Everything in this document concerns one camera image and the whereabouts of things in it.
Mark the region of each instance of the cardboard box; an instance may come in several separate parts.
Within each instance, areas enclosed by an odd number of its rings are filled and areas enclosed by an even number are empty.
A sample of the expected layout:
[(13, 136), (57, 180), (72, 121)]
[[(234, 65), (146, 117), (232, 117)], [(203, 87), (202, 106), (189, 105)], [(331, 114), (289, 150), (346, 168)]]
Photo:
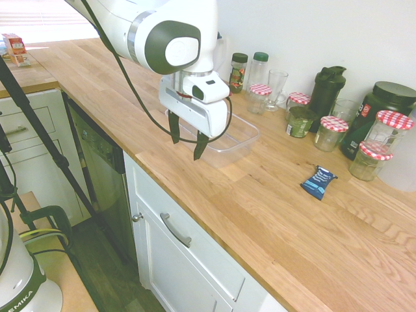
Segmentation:
[(2, 34), (10, 59), (18, 67), (29, 66), (29, 61), (23, 40), (15, 34)]

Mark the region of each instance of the wooden floor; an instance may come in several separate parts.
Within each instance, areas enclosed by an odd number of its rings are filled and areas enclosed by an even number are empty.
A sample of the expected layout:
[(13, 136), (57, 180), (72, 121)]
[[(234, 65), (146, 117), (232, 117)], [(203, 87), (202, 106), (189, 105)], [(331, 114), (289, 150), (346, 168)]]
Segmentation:
[(141, 286), (136, 265), (121, 264), (91, 219), (76, 225), (73, 236), (71, 250), (100, 312), (164, 312), (151, 291)]

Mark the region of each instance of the green jar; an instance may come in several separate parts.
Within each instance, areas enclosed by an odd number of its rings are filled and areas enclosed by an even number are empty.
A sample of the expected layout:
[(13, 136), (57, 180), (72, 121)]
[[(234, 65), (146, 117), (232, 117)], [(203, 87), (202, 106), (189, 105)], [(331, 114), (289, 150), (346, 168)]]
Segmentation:
[(303, 106), (293, 106), (289, 109), (289, 122), (286, 133), (294, 138), (304, 138), (318, 114)]
[(365, 140), (376, 120), (377, 112), (386, 110), (409, 116), (415, 102), (416, 90), (397, 83), (378, 81), (372, 92), (364, 97), (357, 117), (341, 143), (341, 151), (354, 160), (359, 143)]

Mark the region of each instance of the drinking glass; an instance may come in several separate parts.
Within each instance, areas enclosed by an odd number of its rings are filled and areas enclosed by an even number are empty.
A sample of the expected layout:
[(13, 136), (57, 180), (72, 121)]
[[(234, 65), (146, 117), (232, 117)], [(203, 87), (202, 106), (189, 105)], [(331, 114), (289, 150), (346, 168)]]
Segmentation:
[(272, 93), (268, 97), (265, 109), (268, 111), (276, 111), (279, 109), (278, 101), (282, 102), (285, 99), (281, 99), (280, 94), (282, 93), (283, 87), (285, 86), (287, 77), (289, 74), (283, 70), (270, 70), (268, 72), (268, 83), (271, 87)]
[(332, 105), (330, 116), (338, 117), (351, 126), (357, 116), (360, 104), (350, 99), (336, 99)]

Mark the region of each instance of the wooden countertop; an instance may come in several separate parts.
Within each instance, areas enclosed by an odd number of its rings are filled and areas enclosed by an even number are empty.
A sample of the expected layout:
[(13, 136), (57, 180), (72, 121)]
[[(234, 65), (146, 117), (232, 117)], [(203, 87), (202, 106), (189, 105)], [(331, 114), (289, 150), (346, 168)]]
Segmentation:
[[(44, 44), (30, 54), (106, 132), (289, 311), (414, 311), (416, 193), (348, 172), (340, 151), (324, 153), (285, 133), (283, 112), (237, 115), (261, 138), (223, 169), (158, 130), (99, 40)], [(138, 93), (167, 126), (159, 76), (125, 61)], [(321, 165), (339, 178), (319, 201), (299, 184)]]
[[(17, 67), (10, 60), (6, 60), (8, 67), (13, 73), (16, 80), (23, 91), (28, 93), (59, 88), (58, 81), (42, 67), (31, 55), (28, 56), (31, 65), (22, 70), (22, 67)], [(3, 84), (0, 83), (0, 99), (10, 96)]]

